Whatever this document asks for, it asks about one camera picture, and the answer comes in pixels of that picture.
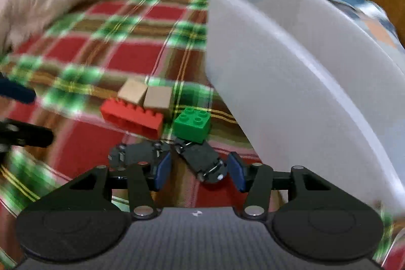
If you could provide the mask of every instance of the white plastic bin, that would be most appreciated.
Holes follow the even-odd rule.
[[[264,163],[405,213],[405,78],[363,30],[326,0],[210,0],[207,29],[207,77]]]

